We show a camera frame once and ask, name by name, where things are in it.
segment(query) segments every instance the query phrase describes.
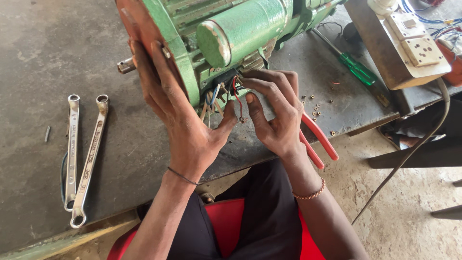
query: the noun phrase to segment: pliers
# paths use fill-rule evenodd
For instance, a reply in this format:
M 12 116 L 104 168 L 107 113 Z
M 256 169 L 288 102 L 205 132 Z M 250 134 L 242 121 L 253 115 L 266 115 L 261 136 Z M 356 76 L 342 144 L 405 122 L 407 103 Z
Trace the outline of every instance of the pliers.
M 332 158 L 332 160 L 336 161 L 339 159 L 339 155 L 337 152 L 334 150 L 332 145 L 329 143 L 329 140 L 327 140 L 327 137 L 324 135 L 324 133 L 321 131 L 321 128 L 305 113 L 303 112 L 302 114 L 302 121 L 305 123 L 308 128 L 315 134 L 316 138 L 319 140 L 319 142 L 322 144 L 324 149 L 326 149 L 327 154 Z M 324 169 L 324 163 L 322 163 L 321 159 L 317 156 L 313 148 L 311 148 L 310 144 L 306 140 L 305 136 L 302 133 L 302 130 L 300 129 L 300 141 L 305 144 L 306 146 L 306 152 L 310 159 L 313 161 L 313 163 L 318 167 L 318 169 Z

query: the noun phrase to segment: red chair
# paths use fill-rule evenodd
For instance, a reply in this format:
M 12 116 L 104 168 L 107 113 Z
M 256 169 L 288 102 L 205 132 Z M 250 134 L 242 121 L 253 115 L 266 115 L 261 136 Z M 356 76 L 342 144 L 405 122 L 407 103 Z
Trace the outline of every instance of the red chair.
M 244 212 L 244 199 L 230 199 L 208 204 L 205 205 L 205 209 L 212 222 L 221 254 L 223 257 L 228 257 L 236 247 L 239 239 L 242 213 Z M 300 217 L 303 230 L 300 260 L 325 259 L 311 238 L 300 211 L 298 212 L 298 216 Z M 139 226 L 139 224 L 136 225 L 117 239 L 109 252 L 107 260 L 120 260 L 135 236 Z

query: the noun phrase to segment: dusty floor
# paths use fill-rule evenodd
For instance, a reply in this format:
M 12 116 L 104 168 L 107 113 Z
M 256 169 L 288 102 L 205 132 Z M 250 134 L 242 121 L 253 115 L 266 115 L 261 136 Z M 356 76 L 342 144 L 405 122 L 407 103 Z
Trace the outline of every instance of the dusty floor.
M 342 135 L 331 143 L 340 156 L 336 162 L 330 160 L 320 144 L 314 145 L 326 162 L 326 168 L 319 174 L 348 219 L 353 220 L 390 172 L 389 169 L 370 169 L 364 159 L 395 149 L 376 130 L 353 137 Z M 217 195 L 244 174 L 226 176 L 198 190 Z M 462 258 L 460 221 L 435 219 L 429 214 L 462 204 L 462 188 L 451 184 L 459 179 L 462 179 L 462 167 L 400 170 L 354 227 L 371 259 Z M 109 247 L 120 235 L 101 237 L 60 255 L 59 259 L 106 259 Z

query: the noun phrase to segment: metal workbench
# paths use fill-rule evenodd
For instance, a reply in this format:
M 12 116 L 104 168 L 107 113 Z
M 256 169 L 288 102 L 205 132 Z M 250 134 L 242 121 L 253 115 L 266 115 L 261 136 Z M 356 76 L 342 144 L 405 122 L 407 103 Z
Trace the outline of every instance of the metal workbench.
M 168 137 L 142 98 L 138 74 L 116 70 L 115 64 L 131 53 L 113 1 L 8 1 L 0 14 L 0 253 L 71 229 L 59 182 L 70 94 L 81 97 L 79 172 L 95 127 L 95 98 L 104 93 L 111 99 L 87 198 L 88 223 L 152 199 L 169 163 Z M 342 6 L 334 19 L 343 25 L 350 21 Z M 363 46 L 348 46 L 337 36 L 339 28 L 319 30 L 377 72 Z M 298 72 L 300 96 L 315 95 L 305 101 L 305 109 L 311 114 L 321 104 L 317 123 L 327 136 L 398 115 L 392 105 L 384 108 L 376 101 L 312 33 L 287 42 L 273 53 L 270 66 Z M 451 93 L 461 90 L 450 88 Z M 415 107 L 440 98 L 432 86 L 405 91 Z M 220 119 L 213 116 L 212 126 Z M 47 126 L 51 132 L 44 142 Z M 203 182 L 274 158 L 256 138 L 251 121 L 238 124 L 229 141 Z

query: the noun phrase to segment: combination wrench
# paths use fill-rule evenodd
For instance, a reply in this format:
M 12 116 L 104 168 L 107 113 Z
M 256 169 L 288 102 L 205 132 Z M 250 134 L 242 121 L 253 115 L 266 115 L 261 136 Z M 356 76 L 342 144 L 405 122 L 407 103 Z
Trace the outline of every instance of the combination wrench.
M 91 173 L 95 166 L 96 155 L 98 154 L 99 144 L 103 134 L 104 125 L 109 109 L 109 97 L 107 95 L 100 95 L 96 98 L 96 105 L 98 106 L 99 114 L 96 122 L 93 138 L 91 139 L 90 149 L 85 161 L 82 177 L 80 178 L 79 189 L 75 196 L 74 205 L 72 208 L 71 227 L 77 229 L 83 226 L 87 217 L 84 212 L 85 198 L 88 192 L 88 185 L 90 184 Z
M 74 205 L 77 177 L 77 136 L 79 133 L 79 100 L 78 95 L 70 95 L 69 101 L 69 127 L 67 135 L 69 138 L 67 144 L 67 174 L 66 174 L 66 193 L 64 209 L 72 211 Z

